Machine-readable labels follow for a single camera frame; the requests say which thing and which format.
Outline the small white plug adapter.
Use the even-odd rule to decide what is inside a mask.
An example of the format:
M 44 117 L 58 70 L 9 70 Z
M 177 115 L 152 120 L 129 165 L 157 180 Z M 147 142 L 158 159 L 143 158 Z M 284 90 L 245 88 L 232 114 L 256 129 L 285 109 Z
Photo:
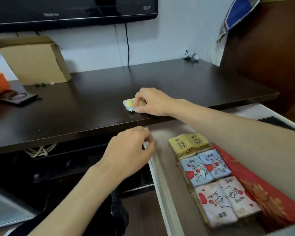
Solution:
M 189 60 L 189 61 L 199 61 L 200 58 L 198 56 L 198 54 L 196 52 L 192 52 L 192 51 L 185 51 L 185 55 L 183 57 L 184 60 Z

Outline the person's left forearm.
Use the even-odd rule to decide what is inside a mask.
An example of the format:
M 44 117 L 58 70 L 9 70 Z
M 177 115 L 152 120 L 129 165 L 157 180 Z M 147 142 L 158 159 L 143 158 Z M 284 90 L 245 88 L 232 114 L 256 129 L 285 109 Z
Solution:
M 82 236 L 96 211 L 116 188 L 117 179 L 116 167 L 95 164 L 27 236 Z

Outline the white drawer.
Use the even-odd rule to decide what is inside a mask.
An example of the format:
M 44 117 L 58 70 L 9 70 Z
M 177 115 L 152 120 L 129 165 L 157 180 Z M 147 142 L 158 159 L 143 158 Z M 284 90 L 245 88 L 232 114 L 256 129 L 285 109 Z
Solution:
M 166 121 L 149 124 L 146 128 L 156 143 L 149 166 L 168 236 L 295 236 L 295 225 L 265 234 L 258 222 L 230 225 L 210 233 L 168 143 L 171 137 L 195 130 L 179 120 L 164 119 Z

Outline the red gold patterned cloth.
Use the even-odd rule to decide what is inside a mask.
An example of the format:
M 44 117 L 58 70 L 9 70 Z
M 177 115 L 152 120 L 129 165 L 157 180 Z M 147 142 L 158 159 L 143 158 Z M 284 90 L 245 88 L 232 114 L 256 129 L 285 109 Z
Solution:
M 267 233 L 295 224 L 293 200 L 254 174 L 215 143 L 213 149 L 217 150 L 232 174 L 243 185 L 248 197 L 261 208 L 259 221 Z

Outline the brown wooden cabinet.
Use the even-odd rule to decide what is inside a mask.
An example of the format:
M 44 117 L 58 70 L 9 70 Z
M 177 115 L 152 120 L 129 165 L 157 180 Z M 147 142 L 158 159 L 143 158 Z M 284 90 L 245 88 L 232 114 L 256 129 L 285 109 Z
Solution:
M 220 66 L 278 91 L 265 106 L 295 122 L 295 0 L 262 0 L 228 32 Z

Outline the grey glass panel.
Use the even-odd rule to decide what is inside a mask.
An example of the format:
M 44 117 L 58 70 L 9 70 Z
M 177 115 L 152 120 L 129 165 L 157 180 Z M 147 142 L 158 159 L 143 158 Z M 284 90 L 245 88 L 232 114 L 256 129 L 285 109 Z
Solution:
M 0 230 L 18 226 L 38 214 L 39 211 L 0 188 Z

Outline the white heart print tissue packet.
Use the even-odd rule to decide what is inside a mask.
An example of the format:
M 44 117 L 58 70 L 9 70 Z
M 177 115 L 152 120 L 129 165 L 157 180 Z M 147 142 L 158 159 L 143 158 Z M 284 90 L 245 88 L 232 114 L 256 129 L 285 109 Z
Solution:
M 222 178 L 217 183 L 239 219 L 261 212 L 261 208 L 235 176 Z
M 238 222 L 235 210 L 218 183 L 198 186 L 194 192 L 210 228 L 215 229 Z

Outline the small yellow tissue packet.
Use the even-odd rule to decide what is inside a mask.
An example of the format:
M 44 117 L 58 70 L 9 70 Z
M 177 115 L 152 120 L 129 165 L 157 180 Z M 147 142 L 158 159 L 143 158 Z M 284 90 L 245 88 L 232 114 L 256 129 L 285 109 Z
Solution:
M 135 99 L 133 98 L 133 99 L 124 100 L 122 102 L 127 111 L 134 112 L 137 107 L 146 105 L 146 102 L 143 100 L 143 101 L 139 101 L 137 106 L 134 106 L 133 105 L 134 101 L 135 101 Z

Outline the person's left hand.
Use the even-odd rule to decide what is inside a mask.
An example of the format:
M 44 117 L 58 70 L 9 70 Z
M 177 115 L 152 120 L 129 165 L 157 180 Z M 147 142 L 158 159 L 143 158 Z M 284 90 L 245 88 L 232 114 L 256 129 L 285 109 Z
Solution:
M 103 157 L 95 165 L 107 182 L 119 184 L 149 162 L 136 160 L 131 154 L 131 143 L 131 128 L 120 132 L 108 143 Z

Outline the black wallet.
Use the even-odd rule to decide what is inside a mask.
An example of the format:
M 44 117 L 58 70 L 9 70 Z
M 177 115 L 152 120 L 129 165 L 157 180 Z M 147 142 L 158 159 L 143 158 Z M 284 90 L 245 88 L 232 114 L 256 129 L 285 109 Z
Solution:
M 40 101 L 42 99 L 43 98 L 39 95 L 15 90 L 5 90 L 0 93 L 0 103 L 16 107 L 24 107 L 32 102 Z

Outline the black television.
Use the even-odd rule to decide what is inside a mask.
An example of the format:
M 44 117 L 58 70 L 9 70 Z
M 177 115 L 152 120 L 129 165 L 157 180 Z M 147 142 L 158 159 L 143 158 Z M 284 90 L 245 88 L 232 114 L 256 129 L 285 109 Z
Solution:
M 0 0 L 0 33 L 155 19 L 158 0 Z

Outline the blue heart print tissue packet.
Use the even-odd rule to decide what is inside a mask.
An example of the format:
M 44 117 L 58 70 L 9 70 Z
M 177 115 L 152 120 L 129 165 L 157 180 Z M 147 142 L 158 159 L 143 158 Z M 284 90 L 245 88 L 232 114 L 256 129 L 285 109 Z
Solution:
M 228 168 L 216 149 L 201 152 L 198 154 L 198 157 L 215 181 L 232 174 L 232 171 Z
M 180 166 L 193 188 L 211 183 L 214 180 L 198 155 L 180 160 Z

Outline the black bag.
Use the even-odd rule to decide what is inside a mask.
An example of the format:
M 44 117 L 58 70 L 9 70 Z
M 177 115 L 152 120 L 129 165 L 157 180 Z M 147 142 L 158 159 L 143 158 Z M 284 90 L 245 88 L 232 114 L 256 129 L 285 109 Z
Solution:
M 8 236 L 27 236 L 58 206 L 50 206 L 35 218 L 23 223 Z M 124 208 L 119 191 L 115 189 L 101 204 L 82 236 L 125 236 L 129 213 Z

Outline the brown cardboard box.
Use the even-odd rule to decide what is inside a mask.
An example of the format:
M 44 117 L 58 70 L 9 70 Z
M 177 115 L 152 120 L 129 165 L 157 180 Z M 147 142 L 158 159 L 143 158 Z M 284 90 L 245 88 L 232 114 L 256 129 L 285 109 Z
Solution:
M 70 81 L 60 49 L 48 36 L 0 39 L 0 54 L 23 85 Z

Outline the person's right forearm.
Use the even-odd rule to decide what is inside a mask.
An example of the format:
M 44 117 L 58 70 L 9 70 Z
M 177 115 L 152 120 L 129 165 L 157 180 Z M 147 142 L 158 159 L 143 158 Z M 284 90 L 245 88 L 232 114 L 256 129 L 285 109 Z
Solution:
M 168 115 L 205 135 L 295 201 L 295 131 L 172 99 Z

